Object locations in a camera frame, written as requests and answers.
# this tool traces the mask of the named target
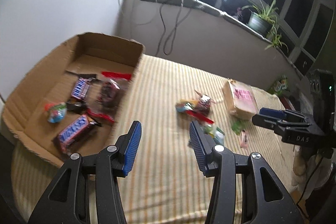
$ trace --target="pink wrapper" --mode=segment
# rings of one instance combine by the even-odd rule
[[[249,132],[248,131],[245,131],[245,130],[242,130],[241,133],[240,133],[240,147],[241,148],[244,148],[244,149],[247,149],[249,146],[247,144],[247,138],[248,138],[248,135],[249,135]]]

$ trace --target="silver bolt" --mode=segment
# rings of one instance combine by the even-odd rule
[[[222,146],[222,145],[215,145],[215,150],[217,151],[217,152],[223,152],[224,151],[224,146]]]
[[[253,153],[252,153],[252,158],[258,160],[258,159],[261,158],[261,155],[260,155],[258,152],[253,152]]]
[[[108,148],[107,148],[107,151],[108,152],[114,152],[116,151],[117,147],[115,145],[110,145]]]
[[[78,153],[73,153],[71,156],[70,156],[70,159],[72,160],[76,160],[79,158],[79,154]]]

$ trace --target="brown cardboard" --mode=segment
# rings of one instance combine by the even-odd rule
[[[68,112],[60,123],[49,123],[44,105],[68,100],[77,76],[67,71],[134,73],[143,51],[138,42],[98,33],[70,38],[36,64],[8,97],[3,111],[6,125],[28,150],[60,167],[62,155],[52,140],[79,115]],[[109,125],[98,128],[78,152],[83,156],[98,153],[110,132]]]

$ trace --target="pink and white package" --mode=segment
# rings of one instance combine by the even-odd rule
[[[258,113],[257,103],[250,85],[229,79],[224,83],[222,90],[231,115],[239,119],[251,120],[253,115]]]

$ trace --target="green pot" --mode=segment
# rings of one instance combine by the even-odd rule
[[[260,18],[255,12],[252,12],[247,26],[249,26],[252,30],[260,33],[263,37],[266,37],[272,28],[272,24]]]

